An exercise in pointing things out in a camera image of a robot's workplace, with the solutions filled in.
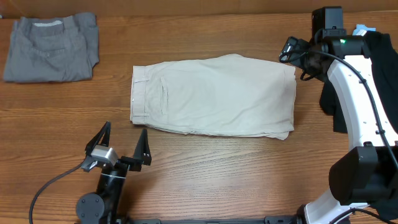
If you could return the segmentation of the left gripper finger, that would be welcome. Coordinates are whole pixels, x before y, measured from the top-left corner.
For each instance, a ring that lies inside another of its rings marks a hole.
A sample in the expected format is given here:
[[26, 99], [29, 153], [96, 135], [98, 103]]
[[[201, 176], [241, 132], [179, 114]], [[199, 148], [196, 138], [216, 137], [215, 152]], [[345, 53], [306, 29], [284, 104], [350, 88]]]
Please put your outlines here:
[[87, 143], [85, 147], [85, 154], [87, 156], [90, 156], [97, 145], [108, 147], [110, 132], [111, 132], [111, 122], [107, 121], [100, 129], [100, 131]]
[[149, 149], [148, 133], [146, 129], [143, 129], [139, 140], [136, 144], [133, 158], [140, 161], [141, 164], [149, 166], [152, 162], [152, 156]]

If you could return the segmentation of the beige shorts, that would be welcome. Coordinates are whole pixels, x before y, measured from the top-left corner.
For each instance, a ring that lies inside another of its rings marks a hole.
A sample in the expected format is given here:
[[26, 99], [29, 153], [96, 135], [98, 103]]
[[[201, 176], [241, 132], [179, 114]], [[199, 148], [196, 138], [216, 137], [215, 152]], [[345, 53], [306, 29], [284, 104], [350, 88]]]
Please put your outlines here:
[[135, 66], [134, 124], [179, 134], [269, 137], [294, 130], [295, 69], [229, 54]]

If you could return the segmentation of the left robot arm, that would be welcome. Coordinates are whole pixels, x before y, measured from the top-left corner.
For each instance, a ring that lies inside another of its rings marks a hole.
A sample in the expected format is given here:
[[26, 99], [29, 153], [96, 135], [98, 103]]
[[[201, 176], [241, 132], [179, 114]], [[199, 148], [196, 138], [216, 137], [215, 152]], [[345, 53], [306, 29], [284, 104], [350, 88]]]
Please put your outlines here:
[[117, 155], [109, 145], [110, 133], [111, 123], [107, 121], [85, 147], [80, 168], [89, 172], [99, 167], [101, 173], [96, 191], [85, 194], [77, 202], [76, 214], [81, 223], [132, 223], [127, 215], [118, 214], [123, 185], [129, 171], [139, 172], [142, 166], [152, 162], [146, 129], [142, 130], [131, 157]]

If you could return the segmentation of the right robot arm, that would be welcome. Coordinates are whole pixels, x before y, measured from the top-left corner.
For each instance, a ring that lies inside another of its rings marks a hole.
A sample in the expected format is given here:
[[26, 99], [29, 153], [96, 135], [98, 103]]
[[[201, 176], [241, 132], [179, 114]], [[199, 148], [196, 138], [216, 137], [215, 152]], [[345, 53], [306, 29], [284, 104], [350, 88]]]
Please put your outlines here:
[[329, 189], [302, 205], [294, 216], [266, 217], [266, 223], [348, 223], [354, 212], [397, 198], [397, 133], [379, 98], [371, 53], [360, 35], [343, 27], [339, 6], [312, 12], [310, 41], [290, 37], [279, 60], [302, 69], [302, 80], [329, 81], [345, 119], [349, 151], [331, 166]]

